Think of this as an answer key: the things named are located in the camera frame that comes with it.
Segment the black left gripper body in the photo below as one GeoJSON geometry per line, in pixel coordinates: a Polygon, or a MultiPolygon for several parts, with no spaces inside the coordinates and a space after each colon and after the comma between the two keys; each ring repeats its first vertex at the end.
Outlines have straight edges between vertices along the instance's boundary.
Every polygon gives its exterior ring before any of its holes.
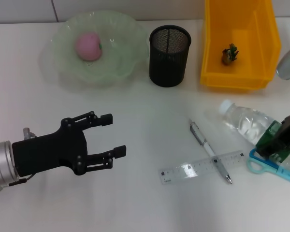
{"type": "Polygon", "coordinates": [[[52,134],[13,143],[15,167],[19,176],[57,167],[68,167],[76,175],[85,174],[87,142],[83,130],[86,129],[87,119],[75,122],[72,118],[66,118],[52,134]]]}

